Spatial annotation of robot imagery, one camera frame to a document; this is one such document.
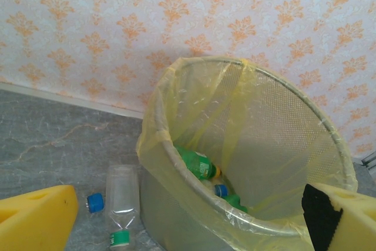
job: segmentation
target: marble floor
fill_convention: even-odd
[[[74,185],[81,209],[66,250],[108,246],[103,213],[89,214],[85,198],[105,192],[112,163],[137,163],[142,121],[0,91],[0,199],[60,184]],[[376,197],[364,166],[355,165],[359,192]],[[144,230],[137,250],[162,250]]]

